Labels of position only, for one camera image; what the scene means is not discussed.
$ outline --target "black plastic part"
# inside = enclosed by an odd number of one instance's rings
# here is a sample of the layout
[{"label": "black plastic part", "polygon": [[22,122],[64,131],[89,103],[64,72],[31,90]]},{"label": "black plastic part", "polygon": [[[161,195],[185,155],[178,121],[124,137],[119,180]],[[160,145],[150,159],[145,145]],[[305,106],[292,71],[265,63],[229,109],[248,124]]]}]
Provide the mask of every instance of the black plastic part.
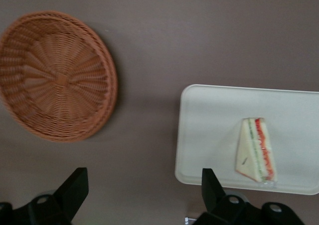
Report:
[{"label": "black plastic part", "polygon": [[87,168],[77,168],[53,196],[70,221],[89,193]]},{"label": "black plastic part", "polygon": [[71,225],[54,196],[42,195],[28,204],[32,225]]},{"label": "black plastic part", "polygon": [[304,225],[286,205],[265,203],[258,209],[236,195],[226,195],[211,169],[202,171],[202,196],[208,212],[194,225]]},{"label": "black plastic part", "polygon": [[8,223],[12,218],[12,205],[10,203],[0,203],[0,225]]},{"label": "black plastic part", "polygon": [[86,168],[77,168],[53,195],[42,195],[12,210],[0,203],[0,225],[70,225],[89,192]]},{"label": "black plastic part", "polygon": [[208,212],[226,195],[212,169],[202,170],[201,194]]},{"label": "black plastic part", "polygon": [[[279,211],[273,210],[271,206],[275,205]],[[287,205],[280,203],[265,203],[262,206],[264,217],[273,225],[304,225],[295,212]]]}]

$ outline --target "woven basket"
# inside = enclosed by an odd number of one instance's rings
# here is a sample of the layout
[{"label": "woven basket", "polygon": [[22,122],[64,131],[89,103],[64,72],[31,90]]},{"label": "woven basket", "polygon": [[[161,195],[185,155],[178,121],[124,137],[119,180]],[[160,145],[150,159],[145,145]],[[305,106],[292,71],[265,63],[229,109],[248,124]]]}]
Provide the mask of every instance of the woven basket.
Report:
[{"label": "woven basket", "polygon": [[98,35],[55,11],[27,14],[0,42],[0,94],[30,132],[59,142],[83,140],[110,117],[117,75]]}]

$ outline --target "gray surface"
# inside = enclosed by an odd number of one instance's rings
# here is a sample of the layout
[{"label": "gray surface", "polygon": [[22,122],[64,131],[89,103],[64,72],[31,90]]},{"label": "gray surface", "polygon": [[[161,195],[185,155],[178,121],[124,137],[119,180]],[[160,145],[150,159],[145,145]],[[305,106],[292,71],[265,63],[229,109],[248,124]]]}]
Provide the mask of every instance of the gray surface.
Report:
[{"label": "gray surface", "polygon": [[[48,142],[0,106],[0,201],[17,208],[87,166],[87,224],[183,224],[204,210],[200,187],[174,177],[179,97],[210,84],[318,91],[319,0],[0,0],[0,31],[24,13],[68,13],[104,39],[120,78],[111,120],[73,144]],[[285,203],[308,225],[319,196],[243,191]]]}]

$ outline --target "gray screw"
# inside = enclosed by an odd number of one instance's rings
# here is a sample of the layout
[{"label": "gray screw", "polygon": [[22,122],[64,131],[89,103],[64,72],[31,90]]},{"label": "gray screw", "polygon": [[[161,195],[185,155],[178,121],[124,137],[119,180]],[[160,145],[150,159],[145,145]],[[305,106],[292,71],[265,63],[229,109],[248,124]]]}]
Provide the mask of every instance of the gray screw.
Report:
[{"label": "gray screw", "polygon": [[281,208],[277,204],[271,204],[270,208],[274,212],[277,212],[277,213],[281,213],[282,212]]},{"label": "gray screw", "polygon": [[48,200],[48,197],[42,197],[39,198],[38,201],[36,201],[37,204],[43,204]]},{"label": "gray screw", "polygon": [[239,203],[239,200],[238,198],[236,197],[229,197],[229,201],[233,204],[238,204]]}]

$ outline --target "wicker basket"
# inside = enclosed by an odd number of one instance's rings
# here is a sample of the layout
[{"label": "wicker basket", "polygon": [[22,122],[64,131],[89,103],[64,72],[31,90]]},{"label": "wicker basket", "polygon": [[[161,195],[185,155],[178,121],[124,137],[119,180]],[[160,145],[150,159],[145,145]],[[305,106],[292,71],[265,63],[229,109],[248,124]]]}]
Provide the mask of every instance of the wicker basket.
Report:
[{"label": "wicker basket", "polygon": [[98,35],[55,11],[24,15],[2,35],[0,94],[30,132],[59,142],[83,140],[110,117],[117,75]]}]

